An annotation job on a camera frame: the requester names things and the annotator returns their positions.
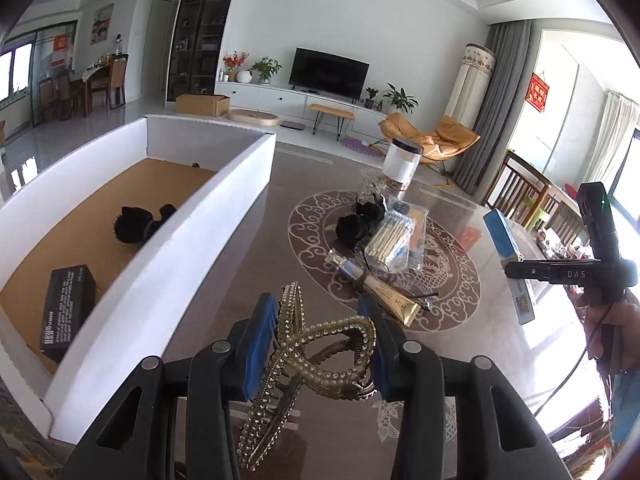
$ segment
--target gray curtain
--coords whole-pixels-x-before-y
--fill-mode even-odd
[[[486,47],[495,53],[495,68],[480,108],[474,131],[480,136],[466,150],[453,180],[473,194],[480,184],[509,117],[529,49],[531,20],[496,23],[489,30]]]

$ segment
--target cabinet drawer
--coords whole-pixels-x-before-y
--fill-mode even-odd
[[[283,92],[273,88],[258,88],[255,107],[273,114],[302,117],[305,113],[306,96]]]
[[[312,104],[319,104],[322,106],[328,106],[329,108],[337,108],[338,110],[346,110],[347,112],[351,112],[355,114],[355,108],[353,106],[349,106],[348,104],[336,103],[335,101],[329,101],[328,99],[322,99],[321,97],[312,97],[309,96],[306,98],[306,108],[305,108],[305,119],[309,119],[310,121],[316,120],[316,115],[318,112],[311,110],[309,107]],[[326,114],[324,115],[324,119],[322,122],[326,122]]]
[[[258,97],[258,87],[245,86],[235,83],[216,83],[216,94],[222,94],[231,98],[231,106],[235,108],[256,109],[255,102]]]
[[[356,120],[353,121],[351,129],[360,134],[382,139],[382,132],[380,131],[379,124],[384,120],[384,118],[385,117],[379,113],[358,108]]]

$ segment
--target round cat scratcher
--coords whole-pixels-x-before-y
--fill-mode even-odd
[[[226,118],[237,123],[254,124],[255,126],[278,126],[280,124],[277,115],[254,110],[230,110],[226,114]]]

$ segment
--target hand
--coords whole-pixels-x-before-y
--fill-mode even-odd
[[[622,327],[622,370],[624,371],[640,367],[640,307],[638,307],[638,299],[629,291],[627,291],[627,299],[628,301],[615,303],[601,323]],[[575,306],[577,308],[587,307],[584,332],[588,340],[609,305],[589,305],[586,294],[583,294],[577,299]],[[600,358],[603,353],[600,327],[598,327],[588,348],[589,359]]]

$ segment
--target plastic jar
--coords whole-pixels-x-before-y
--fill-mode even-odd
[[[382,165],[382,173],[391,180],[391,187],[405,190],[414,177],[422,156],[422,146],[404,137],[395,137]]]

